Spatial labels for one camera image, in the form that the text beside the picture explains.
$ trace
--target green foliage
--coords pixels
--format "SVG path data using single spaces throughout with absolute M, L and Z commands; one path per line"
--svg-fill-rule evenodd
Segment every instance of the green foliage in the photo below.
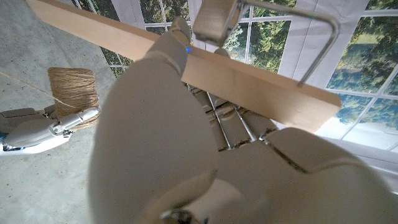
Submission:
M 375 93 L 397 58 L 398 17 L 363 17 L 327 88 Z
M 289 27 L 290 21 L 252 23 L 250 64 L 268 71 L 278 72 Z
M 186 21 L 189 21 L 188 0 L 162 0 L 166 22 L 173 22 L 173 20 L 180 16 Z
M 117 79 L 119 79 L 124 72 L 123 68 L 121 67 L 111 68 L 111 70 Z
M 360 123 L 382 123 L 398 130 L 398 100 L 378 99 Z
M 397 0 L 370 0 L 366 10 L 398 9 Z
M 244 62 L 247 36 L 248 24 L 246 22 L 240 23 L 225 42 L 223 48 L 229 53 L 232 59 Z
M 264 2 L 269 2 L 273 4 L 280 4 L 283 6 L 294 7 L 296 5 L 296 0 L 261 0 Z M 260 7 L 255 7 L 253 10 L 253 17 L 266 17 L 266 16 L 283 16 L 284 13 L 279 13 L 277 11 L 268 10 Z
M 163 23 L 162 10 L 158 0 L 139 0 L 145 23 Z
M 359 114 L 365 109 L 365 106 L 371 101 L 370 97 L 338 95 L 341 100 L 341 109 L 335 117 L 340 119 L 343 124 L 350 124 L 357 120 Z
M 398 75 L 392 80 L 390 85 L 385 90 L 384 94 L 398 96 Z
M 91 0 L 97 14 L 119 21 L 118 14 L 110 0 Z

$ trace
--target concrete floor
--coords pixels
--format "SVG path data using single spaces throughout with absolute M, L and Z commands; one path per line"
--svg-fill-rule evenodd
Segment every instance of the concrete floor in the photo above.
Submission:
M 49 67 L 94 71 L 100 105 L 116 80 L 98 46 L 39 21 L 24 0 L 0 0 L 0 70 L 51 94 Z M 53 103 L 1 75 L 0 96 L 0 111 Z M 1 157 L 0 223 L 90 223 L 86 185 L 94 131 L 80 130 L 33 156 Z

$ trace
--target jute twine roll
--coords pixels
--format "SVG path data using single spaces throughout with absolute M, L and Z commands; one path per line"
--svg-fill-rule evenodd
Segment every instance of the jute twine roll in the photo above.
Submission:
M 83 109 L 98 107 L 98 97 L 95 92 L 94 73 L 84 68 L 49 68 L 51 90 L 55 102 L 55 111 L 58 118 Z M 82 129 L 96 124 L 98 116 L 77 125 L 74 129 Z

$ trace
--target wooden board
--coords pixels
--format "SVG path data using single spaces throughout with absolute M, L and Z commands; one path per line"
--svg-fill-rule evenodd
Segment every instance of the wooden board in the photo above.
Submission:
M 159 37 L 53 0 L 27 0 L 44 22 L 132 60 Z M 340 108 L 337 95 L 196 47 L 182 81 L 287 126 L 314 132 Z

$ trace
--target window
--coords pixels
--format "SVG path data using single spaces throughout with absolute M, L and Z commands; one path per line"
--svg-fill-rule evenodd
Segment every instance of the window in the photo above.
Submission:
M 74 5 L 80 9 L 99 14 L 110 19 L 119 20 L 118 15 L 109 0 L 72 0 Z M 119 78 L 121 74 L 128 68 L 133 61 L 123 57 L 122 55 L 116 54 L 105 48 L 101 48 L 104 57 L 111 68 L 114 76 Z
M 269 2 L 295 5 L 295 0 Z M 223 47 L 234 60 L 277 73 L 289 33 L 290 21 L 286 19 L 251 6 Z
M 184 18 L 190 25 L 188 0 L 140 0 L 139 3 L 145 28 L 149 32 L 162 35 L 177 16 Z
M 339 94 L 342 108 L 318 134 L 397 149 L 397 8 L 397 1 L 369 1 L 327 84 Z

